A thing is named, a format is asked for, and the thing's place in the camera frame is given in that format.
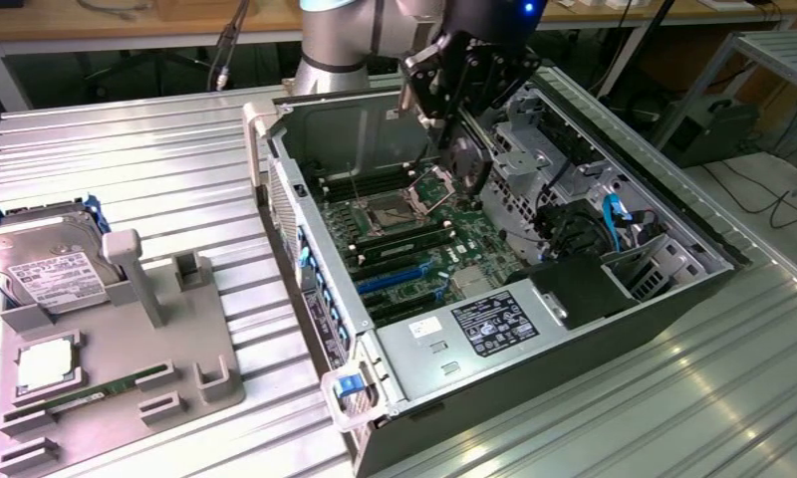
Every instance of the workbench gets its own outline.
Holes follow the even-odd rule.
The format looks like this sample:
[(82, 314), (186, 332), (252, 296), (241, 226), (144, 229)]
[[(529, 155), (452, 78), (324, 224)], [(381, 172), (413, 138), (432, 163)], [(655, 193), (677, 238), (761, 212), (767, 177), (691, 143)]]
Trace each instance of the workbench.
[[(797, 476), (797, 267), (596, 99), (556, 70), (543, 75), (751, 264), (649, 344), (378, 476)], [(350, 478), (250, 199), (240, 110), (282, 95), (269, 87), (2, 117), (0, 206), (92, 191), (113, 228), (141, 233), (145, 267), (200, 250), (246, 389), (242, 404), (57, 477)]]
[[(648, 7), (632, 8), (624, 27), (633, 28), (621, 53), (604, 81), (600, 94), (611, 90), (623, 66), (645, 33), (660, 0)], [(776, 28), (788, 28), (797, 18), (797, 0), (777, 0), (783, 15), (773, 15)], [(571, 8), (551, 2), (539, 30), (580, 30), (612, 28), (619, 24), (621, 10), (588, 7)], [(30, 108), (20, 83), (5, 58), (41, 53), (140, 50), (214, 45), (224, 20), (165, 22), (154, 10), (137, 12), (136, 21), (82, 9), (73, 0), (28, 0), (21, 9), (0, 10), (0, 102), (8, 112)], [(676, 0), (663, 25), (696, 25), (757, 22), (759, 10), (717, 12), (696, 0)], [(244, 23), (242, 44), (300, 41), (301, 12), (294, 0), (257, 0), (257, 13)]]

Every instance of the metal rack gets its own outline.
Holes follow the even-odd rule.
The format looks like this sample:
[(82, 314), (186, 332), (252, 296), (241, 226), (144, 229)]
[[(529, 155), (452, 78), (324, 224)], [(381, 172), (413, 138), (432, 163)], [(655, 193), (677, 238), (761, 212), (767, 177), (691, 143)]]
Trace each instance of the metal rack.
[[(797, 87), (797, 30), (732, 33), (724, 40), (679, 107), (661, 121), (651, 142), (661, 149), (669, 141), (695, 101), (715, 81), (729, 57), (740, 53)], [(732, 86), (729, 92), (737, 91)]]

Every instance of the motherboard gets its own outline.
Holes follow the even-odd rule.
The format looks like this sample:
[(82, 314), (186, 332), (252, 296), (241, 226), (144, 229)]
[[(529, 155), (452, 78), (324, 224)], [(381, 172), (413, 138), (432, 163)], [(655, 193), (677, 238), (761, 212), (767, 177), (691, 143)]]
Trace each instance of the motherboard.
[(482, 294), (524, 262), (432, 162), (317, 180), (321, 215), (376, 326)]

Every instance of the blue pcie slot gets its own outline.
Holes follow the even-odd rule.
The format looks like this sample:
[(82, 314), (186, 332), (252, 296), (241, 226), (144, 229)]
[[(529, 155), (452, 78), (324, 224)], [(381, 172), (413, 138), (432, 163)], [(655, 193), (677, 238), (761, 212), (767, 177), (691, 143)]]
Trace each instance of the blue pcie slot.
[(428, 274), (428, 271), (430, 270), (430, 264), (432, 264), (430, 262), (426, 262), (425, 264), (416, 266), (412, 269), (406, 269), (394, 274), (390, 274), (386, 277), (381, 277), (380, 279), (373, 279), (370, 281), (361, 283), (357, 286), (357, 294), (366, 294), (369, 292), (376, 292), (376, 291), (380, 291), (381, 289), (386, 289), (388, 287), (392, 287), (397, 284), (402, 284), (408, 281), (418, 279), (425, 274)]

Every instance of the metal frame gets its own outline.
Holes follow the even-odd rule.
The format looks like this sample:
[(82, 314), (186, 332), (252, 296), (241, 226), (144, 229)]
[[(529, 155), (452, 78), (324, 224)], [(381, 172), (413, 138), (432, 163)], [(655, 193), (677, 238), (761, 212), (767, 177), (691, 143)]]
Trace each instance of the metal frame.
[[(765, 67), (783, 80), (797, 87), (797, 30), (792, 32), (744, 32), (729, 34), (715, 56), (705, 65), (703, 73), (688, 89), (679, 107), (673, 109), (671, 116), (661, 121), (649, 139), (656, 148), (661, 149), (667, 145), (693, 102), (705, 93), (708, 86), (735, 53), (744, 55), (756, 63), (756, 66)], [(724, 93), (735, 96), (753, 70), (755, 67), (729, 84)]]
[[(707, 25), (725, 23), (749, 22), (756, 18), (759, 12), (739, 12), (737, 16), (712, 17), (712, 18), (680, 18), (668, 19), (661, 25)], [(787, 14), (777, 25), (779, 30), (787, 29), (795, 20), (797, 14)], [(611, 73), (605, 79), (600, 95), (611, 91), (623, 66), (628, 63), (629, 57), (635, 52), (643, 34), (649, 23), (649, 19), (627, 20), (624, 27), (632, 27), (633, 31), (628, 37), (620, 56), (611, 68)], [(584, 30), (596, 28), (613, 28), (617, 20), (609, 21), (573, 21), (573, 22), (541, 22), (539, 31), (551, 30)], [(282, 30), (276, 32), (244, 32), (238, 37), (241, 44), (260, 44), (273, 42), (294, 42), (301, 40), (301, 32), (297, 30)], [(164, 35), (132, 38), (104, 38), (104, 39), (76, 39), (76, 40), (36, 40), (21, 42), (0, 42), (0, 102), (6, 112), (21, 112), (30, 110), (30, 103), (24, 94), (24, 89), (12, 74), (6, 64), (6, 57), (10, 55), (32, 55), (41, 53), (68, 53), (68, 52), (100, 52), (112, 50), (138, 50), (148, 48), (185, 48), (204, 47), (214, 45), (217, 33), (192, 34), (192, 35)]]

